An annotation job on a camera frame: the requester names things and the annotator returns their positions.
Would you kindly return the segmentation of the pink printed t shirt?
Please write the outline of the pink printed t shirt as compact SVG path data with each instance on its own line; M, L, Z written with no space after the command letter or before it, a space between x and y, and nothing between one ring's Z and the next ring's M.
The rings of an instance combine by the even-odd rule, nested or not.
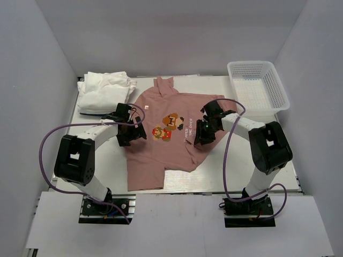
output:
M135 102L145 110L147 138L125 148L128 191L161 189L167 170L192 172L207 158L226 135L219 131L212 143L194 143L196 121L202 119L201 109L207 103L218 100L222 110L237 110L223 95L180 93L173 78L157 77L153 82Z

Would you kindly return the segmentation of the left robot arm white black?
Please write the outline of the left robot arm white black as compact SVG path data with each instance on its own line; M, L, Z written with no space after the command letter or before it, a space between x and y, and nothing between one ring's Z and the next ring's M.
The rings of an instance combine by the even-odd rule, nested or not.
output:
M144 119L145 113L138 105L119 103L116 110L102 116L99 123L72 124L90 128L62 137L54 175L81 190L83 196L95 202L100 213L109 213L113 200L110 189L95 176L95 151L112 138L117 138L121 147L129 147L131 141L140 138L146 139Z

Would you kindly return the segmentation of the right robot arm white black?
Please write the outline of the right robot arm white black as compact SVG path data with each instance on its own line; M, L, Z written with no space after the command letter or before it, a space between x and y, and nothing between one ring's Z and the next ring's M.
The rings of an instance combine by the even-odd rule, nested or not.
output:
M236 100L231 102L242 108L241 113L233 110L224 111L219 105L220 99L212 100L201 109L204 114L197 120L195 145L213 143L215 134L219 131L229 132L223 158L223 185L227 199L231 202L242 202L242 208L250 214L255 213L262 206L261 199L280 183L272 184L276 174L293 159L293 153L286 139L284 131L278 122L262 123L243 115L245 107ZM234 199L229 196L226 183L226 164L228 148L233 134L246 139L250 143L250 150L254 171L249 183L242 191L242 198Z

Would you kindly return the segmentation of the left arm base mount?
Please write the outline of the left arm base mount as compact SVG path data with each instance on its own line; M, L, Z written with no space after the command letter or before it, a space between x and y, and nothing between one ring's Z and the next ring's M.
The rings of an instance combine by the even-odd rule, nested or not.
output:
M112 201L131 222L135 213L136 197L133 195L113 195ZM80 224L128 225L125 217L117 208L98 205L86 197L81 202L78 222Z

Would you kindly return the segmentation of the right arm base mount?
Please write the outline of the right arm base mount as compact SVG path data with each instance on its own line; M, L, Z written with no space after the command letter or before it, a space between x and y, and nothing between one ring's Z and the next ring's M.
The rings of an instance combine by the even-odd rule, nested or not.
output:
M226 228L271 228L275 219L271 199L266 196L261 200L232 202L227 198L219 204L223 210Z

